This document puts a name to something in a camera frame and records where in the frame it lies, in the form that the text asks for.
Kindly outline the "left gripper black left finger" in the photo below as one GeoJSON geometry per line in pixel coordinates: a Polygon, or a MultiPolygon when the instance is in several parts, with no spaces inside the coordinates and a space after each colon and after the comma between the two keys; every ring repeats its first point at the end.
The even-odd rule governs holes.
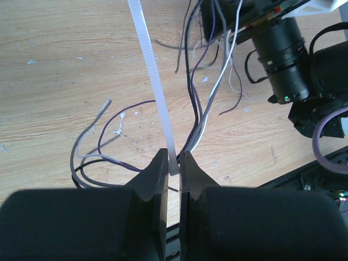
{"type": "Polygon", "coordinates": [[[33,189],[1,206],[1,260],[164,260],[168,152],[125,185],[33,189]]]}

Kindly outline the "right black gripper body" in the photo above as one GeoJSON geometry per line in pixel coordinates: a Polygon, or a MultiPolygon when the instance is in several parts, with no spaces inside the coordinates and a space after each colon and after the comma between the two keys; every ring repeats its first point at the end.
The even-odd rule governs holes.
{"type": "Polygon", "coordinates": [[[215,40],[225,30],[234,32],[239,22],[237,44],[251,39],[254,45],[298,45],[297,23],[284,17],[298,6],[299,1],[202,1],[204,37],[215,40]]]}

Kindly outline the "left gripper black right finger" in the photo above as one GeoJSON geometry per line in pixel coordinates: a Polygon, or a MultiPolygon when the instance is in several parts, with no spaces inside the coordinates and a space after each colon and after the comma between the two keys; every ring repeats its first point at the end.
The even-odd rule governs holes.
{"type": "Polygon", "coordinates": [[[222,187],[181,154],[181,260],[347,260],[347,226],[321,192],[222,187]]]}

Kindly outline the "white zip tie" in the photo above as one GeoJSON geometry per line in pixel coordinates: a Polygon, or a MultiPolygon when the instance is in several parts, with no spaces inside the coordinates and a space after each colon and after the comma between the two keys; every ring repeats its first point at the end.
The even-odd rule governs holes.
{"type": "Polygon", "coordinates": [[[165,136],[165,141],[169,157],[169,174],[171,176],[179,174],[179,166],[176,159],[175,142],[170,123],[169,112],[166,105],[165,96],[157,68],[156,58],[148,33],[142,5],[140,1],[128,1],[128,6],[135,25],[135,30],[139,38],[142,54],[148,70],[150,82],[152,84],[154,98],[157,104],[161,124],[165,136]]]}

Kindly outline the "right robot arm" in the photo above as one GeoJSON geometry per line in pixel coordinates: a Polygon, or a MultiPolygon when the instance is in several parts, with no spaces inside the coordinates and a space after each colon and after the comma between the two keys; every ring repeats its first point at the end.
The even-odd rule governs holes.
{"type": "Polygon", "coordinates": [[[291,104],[289,120],[310,138],[318,122],[347,105],[347,42],[321,50],[305,45],[295,11],[308,1],[203,1],[206,40],[227,30],[252,40],[270,81],[270,103],[291,104]]]}

